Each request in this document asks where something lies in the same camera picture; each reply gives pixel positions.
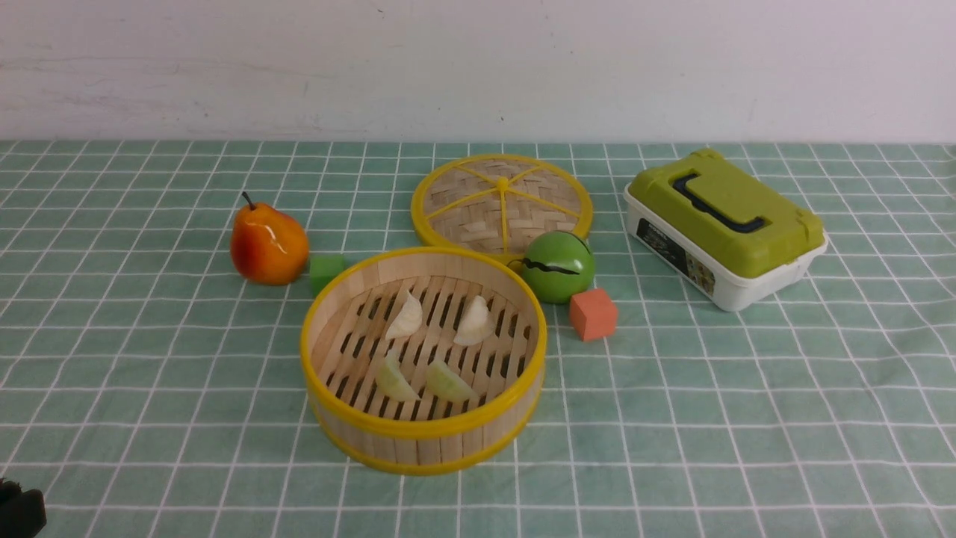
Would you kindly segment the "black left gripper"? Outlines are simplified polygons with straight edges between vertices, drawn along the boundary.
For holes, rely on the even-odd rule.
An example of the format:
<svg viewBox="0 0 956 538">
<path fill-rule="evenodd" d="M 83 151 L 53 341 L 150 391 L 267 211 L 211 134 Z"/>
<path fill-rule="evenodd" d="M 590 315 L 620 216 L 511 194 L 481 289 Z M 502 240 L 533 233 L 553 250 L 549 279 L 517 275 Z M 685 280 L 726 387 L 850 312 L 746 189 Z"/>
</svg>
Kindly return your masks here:
<svg viewBox="0 0 956 538">
<path fill-rule="evenodd" d="M 37 537 L 46 523 L 41 490 L 23 490 L 17 481 L 1 480 L 1 537 Z"/>
</svg>

